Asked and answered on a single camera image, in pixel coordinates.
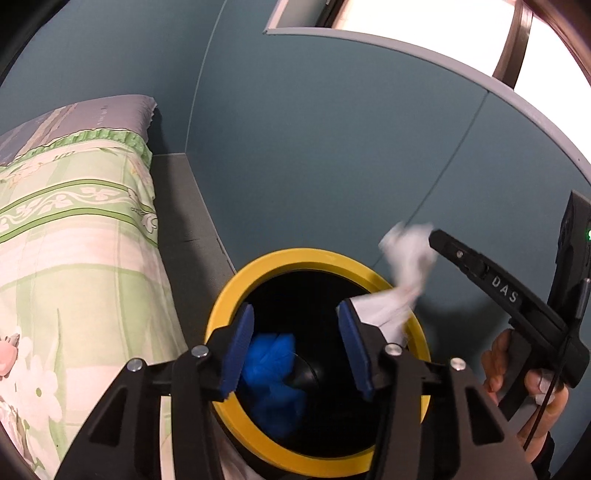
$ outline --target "metal screw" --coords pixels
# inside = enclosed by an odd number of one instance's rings
[[[132,358],[129,362],[127,362],[127,370],[130,372],[137,372],[138,370],[142,370],[144,363],[142,362],[141,358]]]
[[[402,355],[402,347],[397,343],[389,343],[384,347],[386,353],[390,356],[400,356]]]
[[[204,356],[209,355],[209,348],[205,345],[197,345],[191,348],[191,355],[195,358],[203,358]]]
[[[452,360],[450,361],[450,364],[452,365],[453,369],[458,370],[458,371],[466,369],[466,362],[464,360],[462,360],[461,358],[452,358]]]

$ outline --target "bright light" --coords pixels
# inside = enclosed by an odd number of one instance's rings
[[[591,161],[591,86],[558,35],[536,17],[515,92]]]
[[[335,28],[418,45],[492,75],[513,11],[503,0],[348,0]]]

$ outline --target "white tissue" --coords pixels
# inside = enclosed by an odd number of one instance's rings
[[[429,245],[432,231],[431,225],[404,229],[399,223],[392,228],[379,247],[390,265],[396,288],[351,299],[361,322],[379,327],[389,343],[407,343],[404,326],[437,259],[437,252]]]

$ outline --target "green patterned fabric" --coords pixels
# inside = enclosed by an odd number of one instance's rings
[[[0,169],[0,419],[40,478],[126,361],[186,350],[157,249],[151,153],[133,132],[78,132]],[[171,476],[170,404],[161,422]]]

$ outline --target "yellow trash can rim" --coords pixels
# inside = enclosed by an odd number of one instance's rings
[[[212,332],[230,324],[236,311],[252,292],[270,278],[297,270],[331,273],[345,278],[370,293],[392,288],[386,280],[370,268],[344,255],[314,248],[292,248],[260,257],[241,269],[224,287],[213,306],[205,340]],[[417,358],[431,361],[427,340],[414,316],[407,322],[408,349]],[[429,397],[421,399],[421,420],[429,404]],[[282,447],[265,435],[248,417],[235,393],[214,407],[226,428],[254,455],[282,470],[299,475],[335,478],[357,475],[369,470],[374,449],[347,457],[316,458]]]

